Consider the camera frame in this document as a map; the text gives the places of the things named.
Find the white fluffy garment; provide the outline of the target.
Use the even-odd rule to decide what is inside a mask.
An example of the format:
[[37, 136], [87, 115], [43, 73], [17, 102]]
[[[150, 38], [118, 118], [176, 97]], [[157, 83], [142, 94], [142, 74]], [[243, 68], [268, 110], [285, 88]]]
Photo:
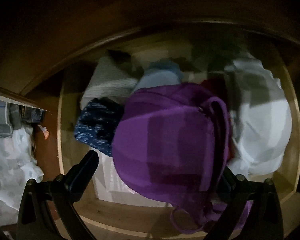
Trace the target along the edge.
[[224, 68], [230, 94], [233, 174], [264, 176], [282, 163], [292, 132], [292, 115], [281, 81], [254, 57], [239, 57]]

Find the purple underwear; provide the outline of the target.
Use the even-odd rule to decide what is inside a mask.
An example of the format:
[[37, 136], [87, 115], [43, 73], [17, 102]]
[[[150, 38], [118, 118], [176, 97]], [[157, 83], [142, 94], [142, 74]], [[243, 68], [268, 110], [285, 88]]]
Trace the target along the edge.
[[195, 83], [143, 88], [125, 105], [112, 156], [136, 193], [187, 213], [195, 231], [209, 231], [226, 201], [216, 195], [229, 156], [225, 102]]

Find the light blue sock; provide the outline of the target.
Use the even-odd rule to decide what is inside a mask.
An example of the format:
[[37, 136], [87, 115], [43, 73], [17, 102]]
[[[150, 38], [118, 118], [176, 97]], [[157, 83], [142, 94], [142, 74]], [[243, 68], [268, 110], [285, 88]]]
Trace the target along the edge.
[[155, 61], [145, 70], [132, 93], [142, 88], [178, 85], [182, 79], [183, 72], [180, 70], [179, 64], [171, 60]]

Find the white patterned bedsheet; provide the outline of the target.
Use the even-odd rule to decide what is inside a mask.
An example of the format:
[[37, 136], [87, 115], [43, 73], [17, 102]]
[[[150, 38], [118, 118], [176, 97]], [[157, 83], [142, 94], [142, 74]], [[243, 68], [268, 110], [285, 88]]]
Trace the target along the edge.
[[27, 181], [42, 181], [44, 173], [32, 152], [32, 131], [24, 125], [10, 138], [0, 138], [0, 226], [17, 223]]

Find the dark patterned bag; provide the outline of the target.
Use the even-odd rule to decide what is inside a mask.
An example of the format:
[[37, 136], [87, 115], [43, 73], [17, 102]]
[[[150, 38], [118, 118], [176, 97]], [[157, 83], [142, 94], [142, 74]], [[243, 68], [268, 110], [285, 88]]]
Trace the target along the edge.
[[21, 120], [28, 124], [41, 124], [45, 117], [45, 110], [27, 106], [19, 107]]

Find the grey plaid garment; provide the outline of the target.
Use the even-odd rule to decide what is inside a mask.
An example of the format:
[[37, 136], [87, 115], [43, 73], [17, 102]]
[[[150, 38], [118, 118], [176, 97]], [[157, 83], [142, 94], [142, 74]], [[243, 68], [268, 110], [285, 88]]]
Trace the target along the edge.
[[0, 138], [11, 138], [13, 131], [21, 127], [19, 106], [0, 101]]

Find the dark blue speckled sock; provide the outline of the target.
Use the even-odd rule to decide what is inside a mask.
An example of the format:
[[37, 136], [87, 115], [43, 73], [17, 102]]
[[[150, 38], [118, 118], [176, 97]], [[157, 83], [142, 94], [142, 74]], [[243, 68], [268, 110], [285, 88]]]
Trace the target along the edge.
[[111, 157], [115, 131], [124, 112], [124, 105], [109, 98], [91, 100], [77, 120], [75, 139]]

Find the grey white striped garment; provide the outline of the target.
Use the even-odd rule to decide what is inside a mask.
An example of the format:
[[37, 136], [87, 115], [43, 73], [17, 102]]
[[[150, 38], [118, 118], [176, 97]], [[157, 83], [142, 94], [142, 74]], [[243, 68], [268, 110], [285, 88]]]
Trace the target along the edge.
[[121, 70], [108, 56], [101, 57], [81, 98], [81, 110], [91, 100], [101, 98], [124, 105], [138, 81]]

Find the wooden nightstand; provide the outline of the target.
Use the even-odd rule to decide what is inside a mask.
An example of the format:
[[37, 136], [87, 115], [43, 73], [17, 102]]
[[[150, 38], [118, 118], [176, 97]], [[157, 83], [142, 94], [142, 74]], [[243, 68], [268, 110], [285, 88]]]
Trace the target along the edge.
[[27, 94], [77, 52], [142, 27], [241, 23], [300, 44], [300, 0], [0, 0], [0, 95]]

